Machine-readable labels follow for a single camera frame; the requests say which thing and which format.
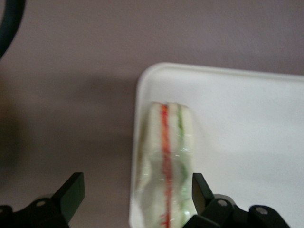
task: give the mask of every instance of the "screw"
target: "screw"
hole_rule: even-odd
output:
[[[227,202],[222,199],[218,200],[218,204],[221,205],[222,207],[226,207],[228,205]]]
[[[268,214],[268,211],[265,208],[262,208],[262,207],[257,207],[256,211],[258,213],[260,213],[261,215],[267,215]]]
[[[45,205],[45,203],[46,202],[44,200],[42,200],[42,201],[39,201],[38,203],[36,203],[36,206],[41,207],[41,206]]]

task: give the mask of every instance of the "green filling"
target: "green filling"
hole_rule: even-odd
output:
[[[180,207],[182,210],[184,210],[185,207],[185,200],[189,198],[189,191],[187,189],[187,183],[186,183],[186,179],[188,178],[189,174],[187,171],[187,167],[185,165],[185,162],[187,162],[187,155],[185,155],[185,151],[184,151],[184,136],[185,136],[185,132],[184,132],[184,128],[183,128],[183,121],[182,121],[182,113],[181,113],[181,106],[178,104],[178,111],[177,111],[177,116],[178,116],[178,129],[179,129],[179,156],[180,156],[180,160],[181,160],[181,174],[182,174],[182,180],[181,180],[181,190],[180,190],[180,196],[181,196],[181,202],[180,202]],[[183,214],[183,223],[185,222],[186,215]]]

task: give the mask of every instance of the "wrapped sandwich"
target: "wrapped sandwich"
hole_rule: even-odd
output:
[[[196,213],[191,198],[192,145],[189,109],[152,103],[136,186],[145,228],[180,228]]]

